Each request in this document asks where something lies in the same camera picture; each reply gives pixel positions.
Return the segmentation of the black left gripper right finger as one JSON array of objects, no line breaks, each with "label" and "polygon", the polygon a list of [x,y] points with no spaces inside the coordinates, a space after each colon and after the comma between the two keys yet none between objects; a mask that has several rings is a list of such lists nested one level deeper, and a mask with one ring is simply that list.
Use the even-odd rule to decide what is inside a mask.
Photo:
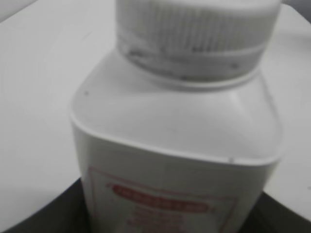
[{"label": "black left gripper right finger", "polygon": [[263,193],[253,210],[257,233],[311,233],[311,222]]}]

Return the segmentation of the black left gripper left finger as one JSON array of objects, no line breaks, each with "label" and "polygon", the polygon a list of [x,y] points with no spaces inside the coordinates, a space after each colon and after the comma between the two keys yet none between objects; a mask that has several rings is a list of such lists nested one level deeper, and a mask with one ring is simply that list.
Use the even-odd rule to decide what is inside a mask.
[{"label": "black left gripper left finger", "polygon": [[81,179],[6,233],[90,233]]}]

